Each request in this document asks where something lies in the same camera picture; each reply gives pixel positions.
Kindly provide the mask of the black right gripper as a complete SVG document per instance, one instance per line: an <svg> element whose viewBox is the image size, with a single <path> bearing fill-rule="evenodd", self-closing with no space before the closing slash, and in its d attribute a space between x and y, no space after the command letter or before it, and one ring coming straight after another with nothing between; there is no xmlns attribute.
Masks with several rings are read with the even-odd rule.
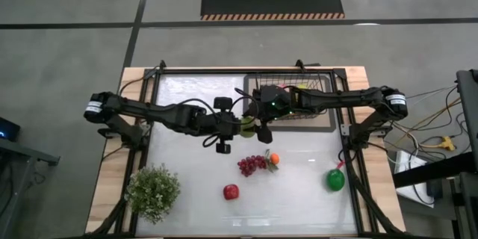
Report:
<svg viewBox="0 0 478 239"><path fill-rule="evenodd" d="M258 90L258 101L251 101L244 109L243 117L259 119L258 140L273 141L272 131L267 124L286 115L294 114L291 93L276 85L263 85Z"/></svg>

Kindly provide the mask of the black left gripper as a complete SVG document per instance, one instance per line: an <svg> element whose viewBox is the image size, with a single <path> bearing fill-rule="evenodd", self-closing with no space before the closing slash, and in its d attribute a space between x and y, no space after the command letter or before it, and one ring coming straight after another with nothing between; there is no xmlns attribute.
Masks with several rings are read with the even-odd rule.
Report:
<svg viewBox="0 0 478 239"><path fill-rule="evenodd" d="M219 112L212 114L212 134L203 140L205 148L215 145L216 153L230 154L231 145L228 140L233 140L234 136L238 141L252 142L257 140L257 135L242 136L239 134L239 119L232 112L233 101L229 97L216 97L214 99L214 108ZM241 117L240 122L249 122L249 116Z"/></svg>

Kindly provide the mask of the green pear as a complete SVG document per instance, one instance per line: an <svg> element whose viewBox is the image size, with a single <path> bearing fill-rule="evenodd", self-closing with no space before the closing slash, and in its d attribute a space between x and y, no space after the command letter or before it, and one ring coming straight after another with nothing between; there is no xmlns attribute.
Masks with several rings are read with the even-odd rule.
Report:
<svg viewBox="0 0 478 239"><path fill-rule="evenodd" d="M244 137L253 136L255 134L255 119L250 117L249 122L241 122L240 133Z"/></svg>

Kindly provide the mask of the red grape bunch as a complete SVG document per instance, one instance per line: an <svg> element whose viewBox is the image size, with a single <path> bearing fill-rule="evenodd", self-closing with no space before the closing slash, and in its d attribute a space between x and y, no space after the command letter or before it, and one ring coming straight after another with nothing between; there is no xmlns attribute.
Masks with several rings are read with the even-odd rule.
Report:
<svg viewBox="0 0 478 239"><path fill-rule="evenodd" d="M256 170L267 168L267 158L263 155L251 155L237 162L240 173L243 176L251 176Z"/></svg>

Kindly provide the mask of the small orange with leaves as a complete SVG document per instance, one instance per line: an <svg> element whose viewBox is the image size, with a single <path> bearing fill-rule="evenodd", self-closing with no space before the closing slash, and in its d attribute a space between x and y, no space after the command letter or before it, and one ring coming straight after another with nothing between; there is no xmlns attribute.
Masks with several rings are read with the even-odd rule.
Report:
<svg viewBox="0 0 478 239"><path fill-rule="evenodd" d="M274 173L275 171L279 169L277 165L280 162L280 158L276 153L273 153L269 149L267 149L264 155L264 160L266 163L266 168L270 172Z"/></svg>

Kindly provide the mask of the red nectarine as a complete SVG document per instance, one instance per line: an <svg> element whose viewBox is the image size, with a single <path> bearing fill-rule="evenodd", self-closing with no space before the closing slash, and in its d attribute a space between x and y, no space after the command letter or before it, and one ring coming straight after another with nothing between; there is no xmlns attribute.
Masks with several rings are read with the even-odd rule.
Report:
<svg viewBox="0 0 478 239"><path fill-rule="evenodd" d="M239 196L240 190L236 184L228 184L223 188L223 197L225 200L237 199Z"/></svg>

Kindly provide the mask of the green bell pepper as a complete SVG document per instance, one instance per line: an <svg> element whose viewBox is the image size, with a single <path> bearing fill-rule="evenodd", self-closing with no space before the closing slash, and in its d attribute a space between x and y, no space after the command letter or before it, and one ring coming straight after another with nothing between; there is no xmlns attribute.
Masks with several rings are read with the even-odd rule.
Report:
<svg viewBox="0 0 478 239"><path fill-rule="evenodd" d="M326 184L331 191L339 191L345 185L345 176L343 172L335 168L326 174Z"/></svg>

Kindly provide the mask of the black hazard-striped floor mat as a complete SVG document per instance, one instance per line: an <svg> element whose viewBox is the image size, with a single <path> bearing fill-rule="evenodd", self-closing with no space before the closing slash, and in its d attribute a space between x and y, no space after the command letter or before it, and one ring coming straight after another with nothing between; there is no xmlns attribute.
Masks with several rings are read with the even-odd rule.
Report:
<svg viewBox="0 0 478 239"><path fill-rule="evenodd" d="M202 21L344 19L341 0L201 0Z"/></svg>

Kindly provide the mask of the potted green plant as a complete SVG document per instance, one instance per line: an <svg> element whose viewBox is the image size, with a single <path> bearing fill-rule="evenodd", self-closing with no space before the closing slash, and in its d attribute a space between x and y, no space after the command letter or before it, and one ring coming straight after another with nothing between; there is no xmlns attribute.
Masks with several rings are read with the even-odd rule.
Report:
<svg viewBox="0 0 478 239"><path fill-rule="evenodd" d="M165 164L147 166L130 177L125 200L131 211L147 222L163 222L181 193L178 175Z"/></svg>

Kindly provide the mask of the white box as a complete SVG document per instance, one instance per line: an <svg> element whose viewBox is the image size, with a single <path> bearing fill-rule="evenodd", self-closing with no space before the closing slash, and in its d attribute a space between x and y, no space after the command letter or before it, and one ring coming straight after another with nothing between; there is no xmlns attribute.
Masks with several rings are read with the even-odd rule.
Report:
<svg viewBox="0 0 478 239"><path fill-rule="evenodd" d="M397 151L394 158L388 157L388 161L393 167L393 174L405 172L412 168L421 167L426 162L418 158L415 154ZM435 199L427 194L426 183L398 187L396 192L399 196L418 202L422 205L434 208Z"/></svg>

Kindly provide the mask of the yellow power adapter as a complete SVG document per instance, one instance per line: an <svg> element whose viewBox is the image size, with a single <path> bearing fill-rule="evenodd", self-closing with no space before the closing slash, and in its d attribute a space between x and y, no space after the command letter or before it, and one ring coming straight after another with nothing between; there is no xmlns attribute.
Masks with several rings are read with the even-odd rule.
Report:
<svg viewBox="0 0 478 239"><path fill-rule="evenodd" d="M448 136L437 136L441 141L438 144L425 144L421 143L420 146L423 148L429 149L446 149L447 151L455 151L456 146L453 144L453 141Z"/></svg>

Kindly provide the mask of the dark grey equipment cart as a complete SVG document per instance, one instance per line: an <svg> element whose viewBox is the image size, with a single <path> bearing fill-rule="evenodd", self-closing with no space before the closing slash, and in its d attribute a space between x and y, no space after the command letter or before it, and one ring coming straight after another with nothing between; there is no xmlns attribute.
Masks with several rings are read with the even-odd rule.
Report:
<svg viewBox="0 0 478 239"><path fill-rule="evenodd" d="M459 177L460 192L454 206L466 212L470 236L478 239L478 69L456 73L459 95L471 150L455 157L393 175L396 187L408 187L434 179Z"/></svg>

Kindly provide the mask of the grey metal stand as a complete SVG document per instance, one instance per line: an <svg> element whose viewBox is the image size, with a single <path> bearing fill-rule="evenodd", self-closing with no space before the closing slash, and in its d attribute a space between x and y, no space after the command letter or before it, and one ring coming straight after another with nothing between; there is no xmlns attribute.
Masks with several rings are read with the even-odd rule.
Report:
<svg viewBox="0 0 478 239"><path fill-rule="evenodd" d="M56 166L59 160L59 156L0 139L0 239L10 238L37 162Z"/></svg>

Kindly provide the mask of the black device with blue light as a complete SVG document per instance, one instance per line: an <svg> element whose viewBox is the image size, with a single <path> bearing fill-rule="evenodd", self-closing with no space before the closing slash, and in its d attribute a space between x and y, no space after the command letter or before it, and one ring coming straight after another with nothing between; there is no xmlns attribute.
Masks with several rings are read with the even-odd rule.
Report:
<svg viewBox="0 0 478 239"><path fill-rule="evenodd" d="M0 117L0 139L16 142L19 137L20 126L3 117Z"/></svg>

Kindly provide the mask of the black metal table frame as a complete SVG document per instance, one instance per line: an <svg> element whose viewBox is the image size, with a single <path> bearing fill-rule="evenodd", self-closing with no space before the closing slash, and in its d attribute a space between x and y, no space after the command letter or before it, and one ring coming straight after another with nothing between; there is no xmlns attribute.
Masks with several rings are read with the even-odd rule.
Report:
<svg viewBox="0 0 478 239"><path fill-rule="evenodd" d="M366 69L363 66L308 66L305 69L315 72L331 71L333 73L332 77L343 88L349 90L361 90L370 86ZM262 71L289 73L299 70L300 68L297 66L166 67L164 69L165 73L176 71L179 75L231 75L235 72L241 75L247 71L257 74ZM124 96L131 97L134 100L140 98L142 87L140 78L148 71L148 67L126 67L122 71L118 88L122 88L125 84L128 85ZM88 235L100 227L117 204L122 184L125 182L128 157L129 151L122 149L112 161L100 164L85 234ZM354 168L357 170L362 167L365 168L364 172L358 171L357 174L363 179L368 179L370 195L384 215L398 229L405 231L403 213L400 209L397 194L393 189L392 173L385 170L387 164L388 160L385 152L377 146L372 146L364 150L361 157L354 162Z"/></svg>

